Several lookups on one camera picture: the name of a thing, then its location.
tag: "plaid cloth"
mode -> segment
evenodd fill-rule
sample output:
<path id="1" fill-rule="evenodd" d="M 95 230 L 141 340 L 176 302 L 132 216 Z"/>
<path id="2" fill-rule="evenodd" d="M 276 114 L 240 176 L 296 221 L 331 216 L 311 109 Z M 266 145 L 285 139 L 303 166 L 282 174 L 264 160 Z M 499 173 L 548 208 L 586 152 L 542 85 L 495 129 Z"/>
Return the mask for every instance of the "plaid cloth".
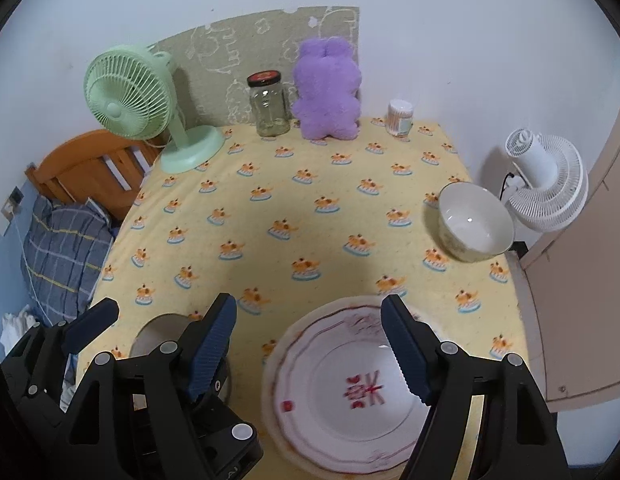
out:
<path id="1" fill-rule="evenodd" d="M 45 324 L 70 322 L 90 304 L 112 245 L 109 219 L 100 213 L 93 204 L 36 199 L 21 271 Z"/>

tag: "white wall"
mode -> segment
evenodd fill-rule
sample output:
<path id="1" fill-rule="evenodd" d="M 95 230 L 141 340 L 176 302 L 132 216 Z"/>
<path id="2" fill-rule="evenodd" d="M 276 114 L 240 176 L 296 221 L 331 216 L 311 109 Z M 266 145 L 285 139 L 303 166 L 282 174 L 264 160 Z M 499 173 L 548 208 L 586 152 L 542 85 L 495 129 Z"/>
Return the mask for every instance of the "white wall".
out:
<path id="1" fill-rule="evenodd" d="M 595 406 L 561 412 L 557 430 L 570 465 L 605 462 L 620 438 L 620 397 Z"/>
<path id="2" fill-rule="evenodd" d="M 620 41 L 593 0 L 23 0 L 0 34 L 0 205 L 27 163 L 98 126 L 82 79 L 104 48 L 326 4 L 361 9 L 363 113 L 382 114 L 393 96 L 416 102 L 491 190 L 520 126 L 573 140 L 589 168 L 596 160 L 620 105 Z"/>

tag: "black cord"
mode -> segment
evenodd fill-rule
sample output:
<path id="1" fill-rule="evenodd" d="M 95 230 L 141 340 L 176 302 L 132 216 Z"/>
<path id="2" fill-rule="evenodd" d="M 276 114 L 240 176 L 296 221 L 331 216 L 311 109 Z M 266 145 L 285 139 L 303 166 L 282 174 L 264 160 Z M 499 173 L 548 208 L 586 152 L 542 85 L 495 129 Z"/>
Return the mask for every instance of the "black cord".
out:
<path id="1" fill-rule="evenodd" d="M 514 178 L 514 173 L 507 173 L 506 176 L 503 177 L 503 183 L 501 184 L 501 193 L 499 195 L 499 200 L 503 198 L 503 192 L 506 189 L 506 180 L 508 179 L 509 176 Z"/>

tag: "purple plush toy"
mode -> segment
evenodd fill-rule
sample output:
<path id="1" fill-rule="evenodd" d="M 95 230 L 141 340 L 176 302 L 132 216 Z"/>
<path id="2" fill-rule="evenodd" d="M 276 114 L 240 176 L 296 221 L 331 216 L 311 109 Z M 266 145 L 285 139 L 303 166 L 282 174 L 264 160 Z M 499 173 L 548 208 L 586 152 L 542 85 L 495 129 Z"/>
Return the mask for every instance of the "purple plush toy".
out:
<path id="1" fill-rule="evenodd" d="M 299 53 L 293 71 L 299 99 L 292 112 L 301 121 L 303 138 L 355 139 L 361 71 L 352 59 L 352 47 L 343 38 L 312 38 L 301 44 Z"/>

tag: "red and black lid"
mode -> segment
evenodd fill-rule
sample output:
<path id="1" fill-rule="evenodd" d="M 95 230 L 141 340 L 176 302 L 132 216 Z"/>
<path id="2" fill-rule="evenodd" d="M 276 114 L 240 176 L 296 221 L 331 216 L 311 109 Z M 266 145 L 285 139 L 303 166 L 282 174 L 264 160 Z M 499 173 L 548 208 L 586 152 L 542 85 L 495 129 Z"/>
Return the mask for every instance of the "red and black lid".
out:
<path id="1" fill-rule="evenodd" d="M 279 70 L 264 70 L 263 72 L 256 72 L 248 76 L 248 86 L 250 88 L 272 85 L 279 81 L 281 81 L 281 73 Z"/>

